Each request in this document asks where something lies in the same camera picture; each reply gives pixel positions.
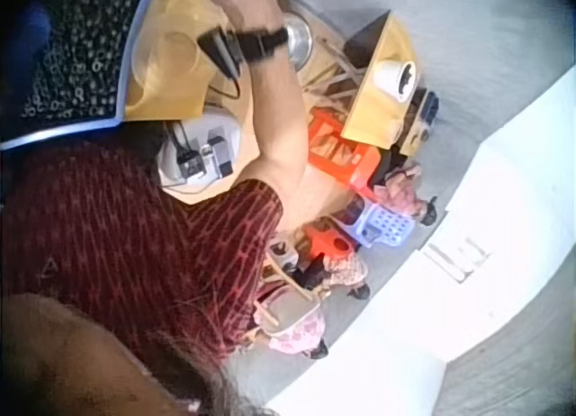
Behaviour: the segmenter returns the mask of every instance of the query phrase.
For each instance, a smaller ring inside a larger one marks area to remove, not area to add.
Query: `wrist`
[[[284,27],[284,17],[280,7],[270,6],[265,10],[254,10],[252,12],[242,12],[230,17],[236,32],[249,32],[264,29],[275,32]]]

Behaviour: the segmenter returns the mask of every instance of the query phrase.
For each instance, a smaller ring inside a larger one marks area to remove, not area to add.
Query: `white cup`
[[[416,87],[416,64],[385,60],[376,65],[374,84],[384,93],[405,103]]]

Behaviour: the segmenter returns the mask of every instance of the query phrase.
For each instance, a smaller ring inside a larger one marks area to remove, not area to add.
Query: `blue trim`
[[[16,139],[4,141],[0,143],[0,151],[18,148],[25,144],[35,143],[37,141],[44,141],[48,139],[53,139],[55,137],[61,137],[63,135],[76,134],[79,132],[95,131],[105,128],[114,128],[118,126],[124,120],[125,106],[126,106],[126,95],[128,94],[128,85],[130,82],[131,75],[131,56],[140,33],[140,27],[146,18],[146,12],[150,6],[152,0],[140,0],[136,12],[134,13],[134,19],[130,26],[128,32],[128,37],[126,38],[126,43],[124,45],[124,54],[122,55],[120,78],[118,85],[118,94],[116,96],[116,115],[112,119],[102,119],[98,121],[91,122],[81,122],[74,123],[71,125],[59,126],[57,128],[48,128],[43,131],[36,131],[30,134],[23,135]]]

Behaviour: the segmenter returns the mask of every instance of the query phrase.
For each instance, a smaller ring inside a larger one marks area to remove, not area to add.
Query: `hand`
[[[282,27],[284,21],[278,0],[212,0],[222,7],[237,30]]]
[[[419,177],[422,174],[422,167],[420,164],[414,164],[412,167],[404,169],[406,177]]]

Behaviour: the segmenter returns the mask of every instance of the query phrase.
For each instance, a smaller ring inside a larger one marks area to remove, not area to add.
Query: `dark hair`
[[[371,294],[372,292],[368,284],[364,284],[363,286],[355,288],[348,292],[348,296],[352,296],[358,301],[367,301],[368,299],[370,299]]]
[[[438,218],[438,213],[436,207],[434,206],[434,203],[436,202],[437,199],[438,197],[433,197],[432,200],[430,200],[427,203],[426,214],[424,215],[424,218],[422,218],[422,220],[420,221],[422,225],[426,225],[427,227],[429,227],[430,225],[436,222],[436,219]]]
[[[320,344],[310,352],[309,358],[314,360],[323,359],[328,353],[328,346],[324,342],[324,339],[321,339]]]
[[[150,369],[151,374],[178,401],[198,400],[200,408],[196,415],[278,416],[275,411],[258,407],[241,396],[237,386],[213,361],[183,352],[176,341],[166,336],[160,337],[158,344],[161,366]]]

